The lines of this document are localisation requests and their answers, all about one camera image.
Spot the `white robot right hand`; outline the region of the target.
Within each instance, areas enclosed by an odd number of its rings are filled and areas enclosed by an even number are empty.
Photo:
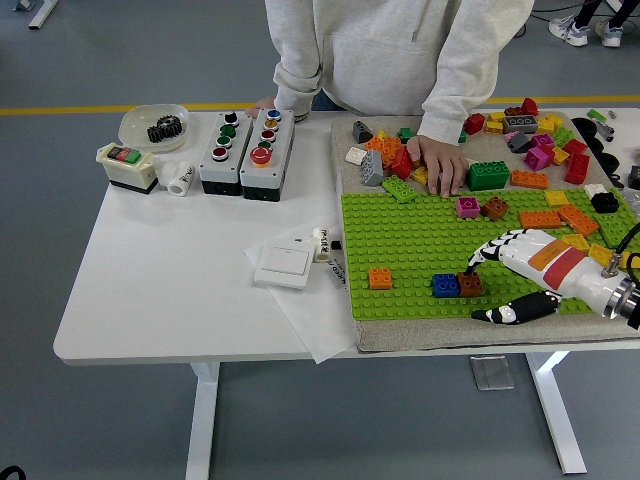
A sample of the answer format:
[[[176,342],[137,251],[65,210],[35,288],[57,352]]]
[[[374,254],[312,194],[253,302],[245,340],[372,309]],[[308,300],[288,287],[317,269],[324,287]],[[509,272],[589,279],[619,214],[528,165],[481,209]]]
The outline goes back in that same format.
[[[466,272],[474,272],[487,260],[501,262],[541,290],[491,310],[476,310],[471,314],[474,319],[523,324],[557,312],[561,301],[567,298],[578,298],[603,316],[613,318],[620,314],[622,285],[627,277],[622,273],[603,277],[603,267],[596,260],[542,230],[510,230],[486,242],[469,259]]]

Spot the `person's left hand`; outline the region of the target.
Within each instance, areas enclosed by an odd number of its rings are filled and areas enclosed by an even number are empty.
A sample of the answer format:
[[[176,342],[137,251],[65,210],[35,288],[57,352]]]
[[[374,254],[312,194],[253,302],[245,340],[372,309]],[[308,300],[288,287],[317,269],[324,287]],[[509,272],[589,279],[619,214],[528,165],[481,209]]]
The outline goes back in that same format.
[[[413,161],[425,164],[430,194],[449,197],[459,193],[464,186],[469,163],[458,146],[416,135],[407,141],[407,150]]]

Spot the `person's right hand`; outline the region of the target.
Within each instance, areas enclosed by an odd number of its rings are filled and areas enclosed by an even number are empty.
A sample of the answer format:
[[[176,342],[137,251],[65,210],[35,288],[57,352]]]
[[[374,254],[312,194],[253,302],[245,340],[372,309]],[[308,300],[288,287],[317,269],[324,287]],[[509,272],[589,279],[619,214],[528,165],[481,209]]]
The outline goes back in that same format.
[[[246,108],[245,109],[245,113],[248,116],[256,119],[259,116],[259,113],[262,110],[273,110],[273,109],[275,109],[274,100],[275,100],[275,98],[273,96],[266,97],[266,98],[263,98],[261,100],[258,100],[253,106],[250,106],[250,107]]]

